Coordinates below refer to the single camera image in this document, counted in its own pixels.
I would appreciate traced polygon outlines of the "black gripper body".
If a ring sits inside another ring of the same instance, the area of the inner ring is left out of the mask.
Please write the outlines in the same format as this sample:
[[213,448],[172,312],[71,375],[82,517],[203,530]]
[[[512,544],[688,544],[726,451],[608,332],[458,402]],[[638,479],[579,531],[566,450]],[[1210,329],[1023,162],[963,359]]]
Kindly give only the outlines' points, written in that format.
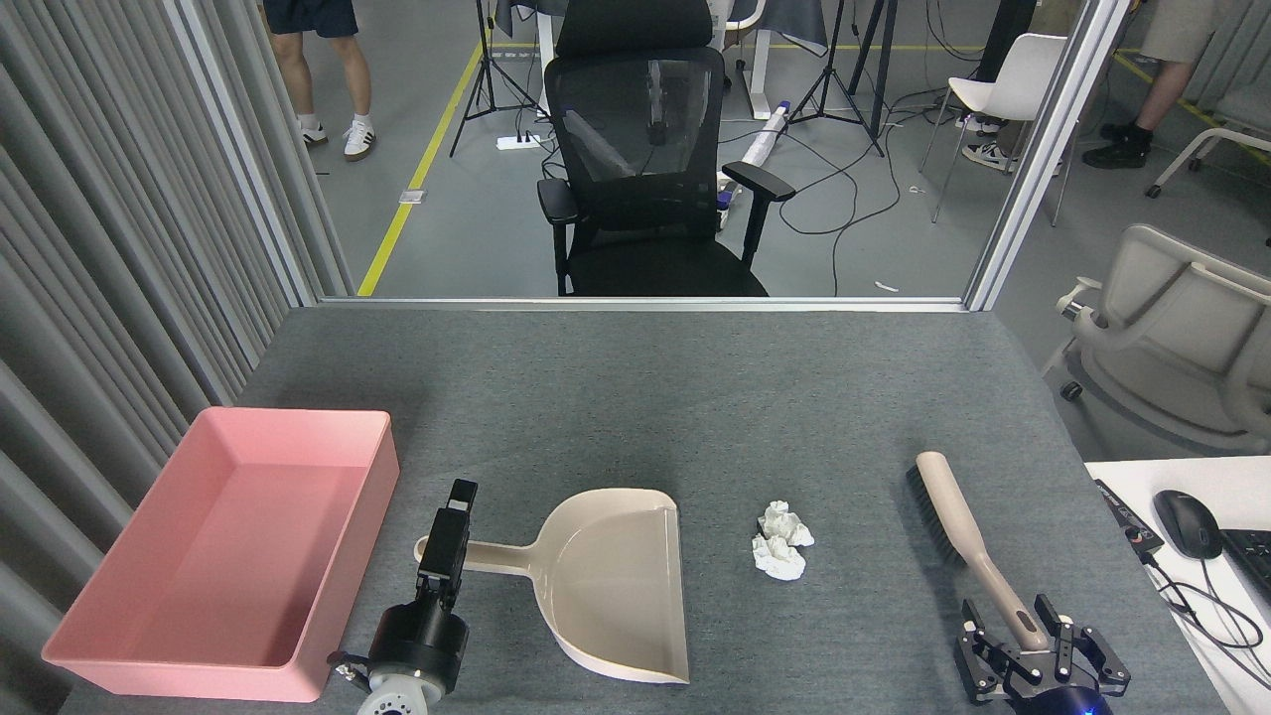
[[1016,714],[1112,714],[1107,702],[1115,696],[1115,683],[1059,682],[1012,677],[1005,679],[1008,702]]
[[468,638],[466,622],[435,601],[386,608],[369,646],[369,682],[403,674],[452,692]]

